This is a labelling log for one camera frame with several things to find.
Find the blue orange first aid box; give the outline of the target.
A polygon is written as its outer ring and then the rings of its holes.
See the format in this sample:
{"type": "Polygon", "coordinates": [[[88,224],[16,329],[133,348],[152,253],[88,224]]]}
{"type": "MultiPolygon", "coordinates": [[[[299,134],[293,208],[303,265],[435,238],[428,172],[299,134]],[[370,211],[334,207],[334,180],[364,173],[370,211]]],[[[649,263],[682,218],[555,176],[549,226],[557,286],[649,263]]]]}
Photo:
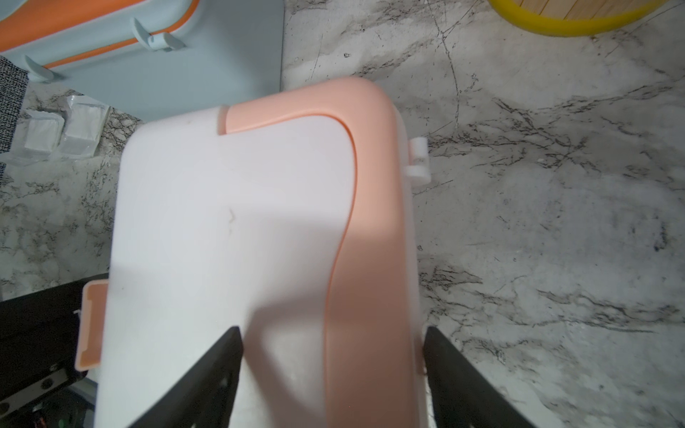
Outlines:
{"type": "Polygon", "coordinates": [[[1,54],[142,121],[281,87],[281,1],[5,1],[1,54]]]}

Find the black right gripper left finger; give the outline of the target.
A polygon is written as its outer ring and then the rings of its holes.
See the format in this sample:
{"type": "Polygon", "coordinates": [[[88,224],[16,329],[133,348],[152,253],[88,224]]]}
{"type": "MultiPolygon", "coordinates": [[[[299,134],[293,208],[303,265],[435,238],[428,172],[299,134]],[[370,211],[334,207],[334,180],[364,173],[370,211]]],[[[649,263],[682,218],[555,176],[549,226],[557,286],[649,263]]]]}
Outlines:
{"type": "Polygon", "coordinates": [[[233,326],[132,426],[229,426],[243,356],[242,335],[233,326]]]}

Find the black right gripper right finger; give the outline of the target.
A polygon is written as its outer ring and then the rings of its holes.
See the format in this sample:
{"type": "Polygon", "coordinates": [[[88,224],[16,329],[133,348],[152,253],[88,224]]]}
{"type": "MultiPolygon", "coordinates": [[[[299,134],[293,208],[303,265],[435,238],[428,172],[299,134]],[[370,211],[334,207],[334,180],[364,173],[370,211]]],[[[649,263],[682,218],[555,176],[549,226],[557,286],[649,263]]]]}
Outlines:
{"type": "Polygon", "coordinates": [[[438,427],[533,428],[435,326],[423,354],[438,427]]]}

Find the white gauze packet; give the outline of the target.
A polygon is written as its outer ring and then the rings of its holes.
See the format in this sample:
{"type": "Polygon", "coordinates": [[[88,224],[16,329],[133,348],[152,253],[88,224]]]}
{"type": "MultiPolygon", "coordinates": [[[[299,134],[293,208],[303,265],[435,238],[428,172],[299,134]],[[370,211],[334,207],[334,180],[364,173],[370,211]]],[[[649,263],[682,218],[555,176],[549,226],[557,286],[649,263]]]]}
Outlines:
{"type": "Polygon", "coordinates": [[[68,96],[69,112],[57,156],[64,159],[92,158],[99,145],[110,106],[89,96],[68,96]]]}
{"type": "Polygon", "coordinates": [[[60,113],[26,110],[11,153],[22,162],[46,161],[60,142],[64,122],[60,113]]]}

